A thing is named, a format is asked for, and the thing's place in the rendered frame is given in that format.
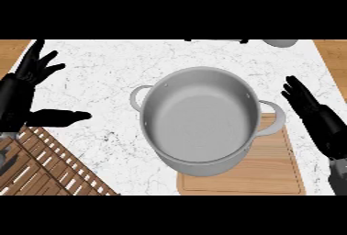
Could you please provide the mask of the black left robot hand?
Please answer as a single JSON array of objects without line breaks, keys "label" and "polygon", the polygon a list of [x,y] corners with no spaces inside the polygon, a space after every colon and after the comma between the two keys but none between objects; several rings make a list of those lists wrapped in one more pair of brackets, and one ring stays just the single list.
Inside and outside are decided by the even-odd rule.
[{"label": "black left robot hand", "polygon": [[0,79],[0,135],[17,134],[23,126],[66,128],[77,121],[92,118],[83,111],[42,109],[32,111],[36,86],[66,64],[49,66],[58,56],[54,50],[40,57],[45,40],[39,39],[29,49],[18,69]]}]

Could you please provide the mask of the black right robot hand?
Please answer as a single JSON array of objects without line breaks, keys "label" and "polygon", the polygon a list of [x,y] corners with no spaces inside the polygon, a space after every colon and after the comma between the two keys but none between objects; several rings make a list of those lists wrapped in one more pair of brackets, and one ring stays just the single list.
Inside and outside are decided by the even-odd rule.
[{"label": "black right robot hand", "polygon": [[336,111],[319,103],[294,76],[287,77],[281,94],[303,120],[309,136],[322,154],[336,160],[347,158],[347,124]]}]

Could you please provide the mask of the pale wooden cutting board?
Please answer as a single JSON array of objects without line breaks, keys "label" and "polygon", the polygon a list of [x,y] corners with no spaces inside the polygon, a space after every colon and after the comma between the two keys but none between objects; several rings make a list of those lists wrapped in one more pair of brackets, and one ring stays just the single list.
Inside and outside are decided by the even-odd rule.
[{"label": "pale wooden cutting board", "polygon": [[210,177],[178,175],[182,195],[291,195],[306,193],[287,128],[256,138],[240,164]]}]

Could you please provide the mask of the grey metal pot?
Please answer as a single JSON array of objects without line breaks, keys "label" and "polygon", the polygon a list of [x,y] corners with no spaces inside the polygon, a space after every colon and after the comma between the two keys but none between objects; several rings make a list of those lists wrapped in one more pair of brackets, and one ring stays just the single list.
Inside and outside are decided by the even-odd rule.
[{"label": "grey metal pot", "polygon": [[164,163],[181,173],[212,176],[229,171],[255,142],[287,122],[281,106],[257,98],[255,89],[229,71],[190,67],[148,87],[141,129]]}]

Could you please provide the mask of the brown slatted wooden mat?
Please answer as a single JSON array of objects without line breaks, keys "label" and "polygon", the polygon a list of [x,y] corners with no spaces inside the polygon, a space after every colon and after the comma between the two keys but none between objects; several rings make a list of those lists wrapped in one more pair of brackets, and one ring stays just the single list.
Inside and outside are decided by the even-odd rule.
[{"label": "brown slatted wooden mat", "polygon": [[0,196],[117,195],[45,128],[23,126],[20,139],[0,141],[0,150],[9,150]]}]

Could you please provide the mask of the grey round object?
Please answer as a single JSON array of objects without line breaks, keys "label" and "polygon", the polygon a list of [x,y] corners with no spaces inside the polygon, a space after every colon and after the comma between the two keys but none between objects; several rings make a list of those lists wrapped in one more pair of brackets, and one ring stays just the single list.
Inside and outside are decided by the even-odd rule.
[{"label": "grey round object", "polygon": [[288,48],[297,43],[297,39],[265,39],[265,42],[277,48]]}]

